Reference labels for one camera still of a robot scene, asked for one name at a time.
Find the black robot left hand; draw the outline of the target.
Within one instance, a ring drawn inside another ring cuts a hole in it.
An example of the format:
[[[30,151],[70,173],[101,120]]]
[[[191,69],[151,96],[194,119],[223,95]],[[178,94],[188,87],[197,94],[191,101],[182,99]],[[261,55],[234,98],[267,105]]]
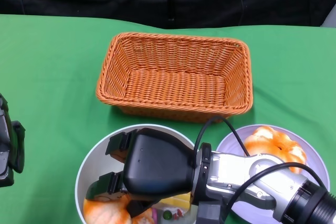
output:
[[[25,129],[9,116],[8,103],[1,96],[1,187],[14,184],[14,172],[22,173],[25,164]]]

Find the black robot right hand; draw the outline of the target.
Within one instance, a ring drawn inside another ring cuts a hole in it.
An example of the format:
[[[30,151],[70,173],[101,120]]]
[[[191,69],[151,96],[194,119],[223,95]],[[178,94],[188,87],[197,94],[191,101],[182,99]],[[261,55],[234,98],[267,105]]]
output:
[[[161,199],[192,190],[194,151],[173,135],[150,128],[121,132],[110,137],[105,154],[122,162],[123,171],[101,175],[87,200],[130,196],[126,210],[136,217]]]

